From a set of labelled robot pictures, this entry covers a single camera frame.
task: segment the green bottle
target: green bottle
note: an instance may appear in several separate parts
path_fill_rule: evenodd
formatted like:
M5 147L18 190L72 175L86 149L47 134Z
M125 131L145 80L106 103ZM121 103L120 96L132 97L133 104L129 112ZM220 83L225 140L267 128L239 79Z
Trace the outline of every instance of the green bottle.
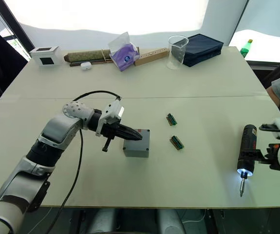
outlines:
M246 55L248 54L248 52L250 50L251 42L252 42L252 39L249 39L248 42L246 43L246 45L241 49L241 54L243 57L246 57Z

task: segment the drill bit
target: drill bit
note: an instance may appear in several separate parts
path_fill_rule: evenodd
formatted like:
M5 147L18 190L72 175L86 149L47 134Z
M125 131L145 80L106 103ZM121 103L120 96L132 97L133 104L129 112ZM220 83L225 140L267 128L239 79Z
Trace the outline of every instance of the drill bit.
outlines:
M241 181L241 188L240 188L240 196L242 197L243 196L243 191L245 189L245 178L243 177L242 178L242 181Z

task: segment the clear plastic cup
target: clear plastic cup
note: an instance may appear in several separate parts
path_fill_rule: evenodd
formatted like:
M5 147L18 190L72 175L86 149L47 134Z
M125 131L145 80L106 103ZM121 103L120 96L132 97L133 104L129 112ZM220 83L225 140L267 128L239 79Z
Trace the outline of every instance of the clear plastic cup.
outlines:
M185 50L188 44L188 38L180 35L169 37L169 57L167 67L178 69L183 63Z

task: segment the purple tissue pack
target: purple tissue pack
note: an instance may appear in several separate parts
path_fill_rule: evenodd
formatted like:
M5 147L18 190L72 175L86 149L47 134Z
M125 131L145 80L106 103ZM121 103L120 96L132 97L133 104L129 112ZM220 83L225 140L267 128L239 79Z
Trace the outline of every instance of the purple tissue pack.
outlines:
M132 65L140 57L136 47L131 43L125 44L111 58L119 70L122 72Z

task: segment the white cable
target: white cable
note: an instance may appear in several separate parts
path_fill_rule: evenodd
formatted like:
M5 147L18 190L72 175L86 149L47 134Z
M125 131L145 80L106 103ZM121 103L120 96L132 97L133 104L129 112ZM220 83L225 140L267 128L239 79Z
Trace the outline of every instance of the white cable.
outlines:
M183 224L185 224L185 223L197 223L197 222L201 222L204 218L205 218L205 215L206 215L206 210L205 210L205 213L204 213L204 216L201 218L201 219L199 219L199 220L187 220L187 221L183 221L182 223Z
M50 213L51 210L52 210L52 207L50 208L48 213L27 234L30 234L39 225L39 223L41 223L48 216L48 214Z

